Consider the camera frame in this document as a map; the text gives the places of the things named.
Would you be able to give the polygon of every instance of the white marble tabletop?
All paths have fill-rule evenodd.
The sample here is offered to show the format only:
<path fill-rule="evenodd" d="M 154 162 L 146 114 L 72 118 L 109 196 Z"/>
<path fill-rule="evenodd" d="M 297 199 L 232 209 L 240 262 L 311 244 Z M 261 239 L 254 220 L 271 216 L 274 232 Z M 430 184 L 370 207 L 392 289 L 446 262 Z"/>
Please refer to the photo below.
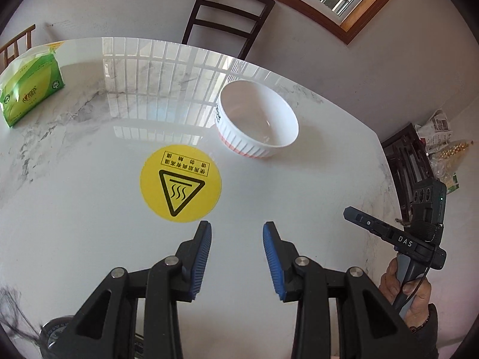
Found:
<path fill-rule="evenodd" d="M 334 270 L 360 266 L 378 283 L 392 247 L 342 212 L 352 205 L 393 225 L 401 215 L 379 140 L 356 118 L 273 72 L 175 43 L 69 40 L 57 60 L 65 88 L 13 128 L 0 122 L 0 282 L 21 292 L 34 325 L 75 314 L 112 268 L 149 268 L 192 238 L 198 222 L 162 219 L 140 192 L 143 164 L 170 144 L 204 151 L 222 179 L 204 218 L 213 241 L 202 290 L 179 303 L 185 358 L 289 357 L 296 304 L 274 291 L 267 220 L 300 254 Z M 292 146 L 258 160 L 221 142 L 214 104 L 236 79 L 291 105 Z"/>

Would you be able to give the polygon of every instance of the sleeve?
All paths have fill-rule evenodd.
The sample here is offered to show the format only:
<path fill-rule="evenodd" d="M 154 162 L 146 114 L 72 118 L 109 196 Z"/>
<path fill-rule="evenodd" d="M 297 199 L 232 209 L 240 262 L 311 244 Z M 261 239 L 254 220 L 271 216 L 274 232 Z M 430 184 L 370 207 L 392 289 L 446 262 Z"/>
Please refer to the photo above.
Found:
<path fill-rule="evenodd" d="M 437 352 L 437 309 L 433 303 L 429 304 L 429 320 L 425 326 L 414 333 L 421 346 L 424 348 L 426 359 L 437 359 L 439 353 Z"/>

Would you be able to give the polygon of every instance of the plastic bag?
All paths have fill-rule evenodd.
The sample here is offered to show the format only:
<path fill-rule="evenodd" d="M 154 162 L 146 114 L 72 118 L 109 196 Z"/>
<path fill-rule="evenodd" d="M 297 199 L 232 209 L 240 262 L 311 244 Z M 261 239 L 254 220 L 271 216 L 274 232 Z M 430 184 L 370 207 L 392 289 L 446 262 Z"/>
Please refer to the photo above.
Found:
<path fill-rule="evenodd" d="M 452 137 L 446 114 L 438 109 L 422 127 L 415 126 L 419 139 L 425 144 L 428 153 L 435 153 L 442 149 Z"/>
<path fill-rule="evenodd" d="M 430 154 L 429 161 L 434 176 L 447 184 L 473 144 L 473 141 L 456 140 L 455 142 L 449 142 L 438 152 Z"/>
<path fill-rule="evenodd" d="M 9 127 L 65 86 L 54 51 L 62 43 L 34 47 L 0 75 L 0 107 Z"/>

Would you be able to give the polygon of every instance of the black triangle symbol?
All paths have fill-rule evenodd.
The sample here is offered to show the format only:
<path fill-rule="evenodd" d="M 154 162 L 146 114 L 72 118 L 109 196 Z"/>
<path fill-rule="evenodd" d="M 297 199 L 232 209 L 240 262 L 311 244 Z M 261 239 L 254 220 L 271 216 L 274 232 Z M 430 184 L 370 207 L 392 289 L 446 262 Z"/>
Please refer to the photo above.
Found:
<path fill-rule="evenodd" d="M 182 174 L 172 173 L 171 171 L 160 170 L 159 174 L 161 185 L 163 186 L 163 192 L 165 193 L 166 203 L 169 209 L 169 214 L 171 214 L 173 217 L 176 217 L 178 213 L 180 213 L 184 207 L 188 205 L 193 197 L 196 196 L 196 194 L 198 194 L 201 188 L 205 185 L 202 179 L 187 177 Z M 172 187 L 172 195 L 170 195 L 168 184 L 178 186 L 176 190 L 174 187 Z M 173 202 L 177 202 L 176 200 L 180 200 L 181 204 L 175 208 L 173 206 Z"/>

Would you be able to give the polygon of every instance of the dark wooden chair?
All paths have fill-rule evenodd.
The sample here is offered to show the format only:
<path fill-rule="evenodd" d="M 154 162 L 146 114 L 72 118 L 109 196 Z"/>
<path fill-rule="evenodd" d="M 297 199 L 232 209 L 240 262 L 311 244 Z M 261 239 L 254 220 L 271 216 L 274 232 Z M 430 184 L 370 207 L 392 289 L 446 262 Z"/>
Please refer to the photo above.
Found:
<path fill-rule="evenodd" d="M 2 46 L 0 48 L 0 54 L 3 52 L 3 61 L 4 61 L 4 68 L 7 68 L 7 66 L 10 64 L 11 61 L 13 61 L 15 58 L 18 58 L 20 56 L 20 53 L 18 51 L 18 41 L 23 38 L 25 35 L 27 36 L 27 50 L 32 48 L 32 31 L 35 29 L 35 25 L 32 25 L 31 27 L 27 28 L 25 31 L 19 33 L 17 36 L 15 36 L 12 40 L 10 40 L 6 45 Z M 8 48 L 13 44 L 13 55 L 8 56 Z"/>
<path fill-rule="evenodd" d="M 239 53 L 238 59 L 245 60 L 246 56 L 248 55 L 248 52 L 250 51 L 256 37 L 260 33 L 261 28 L 263 27 L 264 22 L 266 21 L 268 15 L 270 14 L 272 8 L 275 6 L 275 1 L 274 0 L 256 0 L 261 3 L 263 3 L 264 9 L 261 12 L 261 14 L 254 15 L 250 12 L 243 11 L 238 8 L 230 7 L 229 5 L 225 4 L 220 4 L 214 1 L 209 1 L 209 0 L 196 0 L 195 5 L 193 6 L 193 11 L 191 12 L 190 20 L 188 21 L 188 25 L 186 26 L 186 31 L 183 36 L 183 41 L 182 44 L 187 44 L 188 40 L 190 38 L 191 30 L 193 28 L 193 25 L 197 26 L 203 26 L 203 27 L 209 27 L 213 28 L 215 30 L 220 30 L 224 32 L 231 33 L 233 35 L 240 36 L 242 38 L 246 39 L 245 44 L 243 45 L 243 48 L 241 49 L 241 52 Z M 205 7 L 211 7 L 215 9 L 220 9 L 222 11 L 230 12 L 235 15 L 243 16 L 246 17 L 246 19 L 253 20 L 255 23 L 253 25 L 253 28 L 250 33 L 247 33 L 245 31 L 238 30 L 233 27 L 228 27 L 223 24 L 218 24 L 214 23 L 212 21 L 207 21 L 207 20 L 200 20 L 197 19 L 198 12 L 200 10 L 201 5 L 204 5 Z"/>
<path fill-rule="evenodd" d="M 403 222 L 413 218 L 414 185 L 434 178 L 424 144 L 412 124 L 381 143 L 398 193 Z"/>

